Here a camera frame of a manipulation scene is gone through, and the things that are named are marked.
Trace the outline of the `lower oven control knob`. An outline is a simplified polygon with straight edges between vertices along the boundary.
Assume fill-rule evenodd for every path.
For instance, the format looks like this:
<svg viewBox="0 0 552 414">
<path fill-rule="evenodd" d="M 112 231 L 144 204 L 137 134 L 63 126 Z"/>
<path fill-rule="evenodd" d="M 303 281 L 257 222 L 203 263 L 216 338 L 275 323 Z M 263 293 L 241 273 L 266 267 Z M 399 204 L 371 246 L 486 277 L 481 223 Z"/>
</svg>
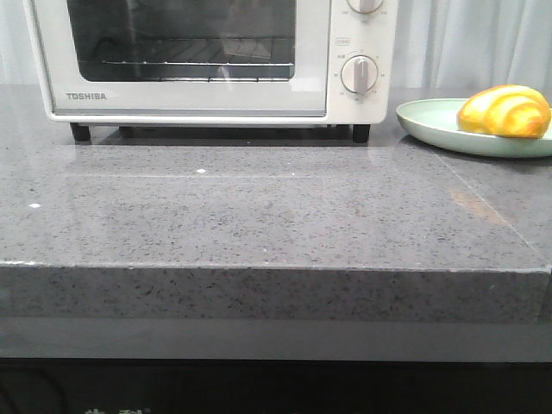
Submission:
<svg viewBox="0 0 552 414">
<path fill-rule="evenodd" d="M 343 65 L 341 80 L 347 91 L 364 95 L 374 87 L 378 74 L 378 67 L 370 57 L 357 55 Z"/>
</svg>

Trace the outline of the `glass oven door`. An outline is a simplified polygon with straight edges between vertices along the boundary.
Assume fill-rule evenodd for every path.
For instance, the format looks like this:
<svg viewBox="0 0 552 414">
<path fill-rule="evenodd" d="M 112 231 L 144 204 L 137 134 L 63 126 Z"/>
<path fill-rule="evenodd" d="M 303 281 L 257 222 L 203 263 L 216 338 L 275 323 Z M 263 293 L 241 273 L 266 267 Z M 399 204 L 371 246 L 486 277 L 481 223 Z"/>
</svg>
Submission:
<svg viewBox="0 0 552 414">
<path fill-rule="evenodd" d="M 70 1 L 30 1 L 50 110 L 57 116 L 323 116 L 326 112 L 328 1 L 291 1 L 295 73 L 287 81 L 121 81 L 80 53 Z"/>
</svg>

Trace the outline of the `golden yellow bread roll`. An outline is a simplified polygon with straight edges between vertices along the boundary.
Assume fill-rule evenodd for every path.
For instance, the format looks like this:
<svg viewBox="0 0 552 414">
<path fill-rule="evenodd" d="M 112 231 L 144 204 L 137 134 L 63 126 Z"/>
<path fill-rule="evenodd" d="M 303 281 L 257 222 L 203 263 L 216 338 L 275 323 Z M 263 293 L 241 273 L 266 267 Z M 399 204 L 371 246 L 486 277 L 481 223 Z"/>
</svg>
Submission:
<svg viewBox="0 0 552 414">
<path fill-rule="evenodd" d="M 498 85 L 472 95 L 457 112 L 456 121 L 464 132 L 541 139 L 551 123 L 551 108 L 533 88 Z"/>
</svg>

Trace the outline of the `white Toshiba toaster oven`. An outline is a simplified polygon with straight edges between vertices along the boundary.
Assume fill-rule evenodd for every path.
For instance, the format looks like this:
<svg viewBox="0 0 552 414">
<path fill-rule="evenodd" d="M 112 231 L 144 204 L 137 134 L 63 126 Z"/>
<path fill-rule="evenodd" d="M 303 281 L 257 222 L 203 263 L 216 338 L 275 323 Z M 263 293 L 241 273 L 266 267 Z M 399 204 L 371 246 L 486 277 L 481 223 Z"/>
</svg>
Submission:
<svg viewBox="0 0 552 414">
<path fill-rule="evenodd" d="M 44 86 L 44 72 L 37 53 L 35 29 L 29 24 L 27 1 L 24 9 L 34 50 L 41 94 L 47 116 L 57 122 L 70 125 L 76 141 L 90 139 L 90 128 L 94 125 L 135 127 L 170 126 L 181 128 L 316 128 L 349 127 L 356 142 L 368 139 L 372 125 L 382 122 L 388 111 L 390 75 L 393 54 L 382 46 L 370 46 L 363 35 L 370 30 L 390 38 L 396 28 L 398 3 L 383 1 L 372 14 L 355 13 L 347 1 L 328 1 L 331 4 L 329 27 L 328 77 L 326 112 L 323 116 L 57 116 L 50 110 L 48 95 Z M 370 57 L 378 67 L 378 78 L 374 87 L 366 94 L 347 91 L 341 80 L 343 65 L 357 55 Z"/>
</svg>

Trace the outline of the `upper oven control knob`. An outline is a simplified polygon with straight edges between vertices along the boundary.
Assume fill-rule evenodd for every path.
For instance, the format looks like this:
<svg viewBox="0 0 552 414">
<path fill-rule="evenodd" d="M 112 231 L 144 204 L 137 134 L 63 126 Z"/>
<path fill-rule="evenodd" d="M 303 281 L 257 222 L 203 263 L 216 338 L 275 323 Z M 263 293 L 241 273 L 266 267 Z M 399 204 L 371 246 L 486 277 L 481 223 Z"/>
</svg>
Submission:
<svg viewBox="0 0 552 414">
<path fill-rule="evenodd" d="M 347 3 L 355 13 L 367 15 L 377 11 L 383 0 L 347 0 Z"/>
</svg>

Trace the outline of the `oven control knob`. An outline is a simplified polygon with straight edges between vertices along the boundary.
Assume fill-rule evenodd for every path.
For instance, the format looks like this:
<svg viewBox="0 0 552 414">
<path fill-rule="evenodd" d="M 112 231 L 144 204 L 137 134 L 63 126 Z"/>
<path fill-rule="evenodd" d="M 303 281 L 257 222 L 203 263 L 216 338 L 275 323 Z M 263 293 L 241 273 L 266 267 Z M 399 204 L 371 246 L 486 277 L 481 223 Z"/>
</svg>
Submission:
<svg viewBox="0 0 552 414">
<path fill-rule="evenodd" d="M 343 65 L 341 80 L 347 91 L 364 95 L 374 87 L 378 74 L 378 67 L 370 57 L 357 55 Z"/>
<path fill-rule="evenodd" d="M 355 13 L 367 15 L 377 11 L 383 0 L 347 0 L 347 3 Z"/>
</svg>

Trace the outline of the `light green plate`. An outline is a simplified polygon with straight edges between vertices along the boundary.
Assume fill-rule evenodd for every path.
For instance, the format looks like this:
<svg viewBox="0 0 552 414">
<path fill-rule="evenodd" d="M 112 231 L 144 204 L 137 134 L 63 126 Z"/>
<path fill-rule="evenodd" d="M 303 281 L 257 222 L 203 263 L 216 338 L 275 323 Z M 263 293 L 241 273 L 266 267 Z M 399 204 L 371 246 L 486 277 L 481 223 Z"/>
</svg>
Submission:
<svg viewBox="0 0 552 414">
<path fill-rule="evenodd" d="M 536 140 L 459 130 L 456 116 L 464 102 L 458 97 L 415 100 L 400 104 L 396 115 L 409 135 L 441 149 L 506 159 L 535 159 L 551 155 L 550 130 Z"/>
</svg>

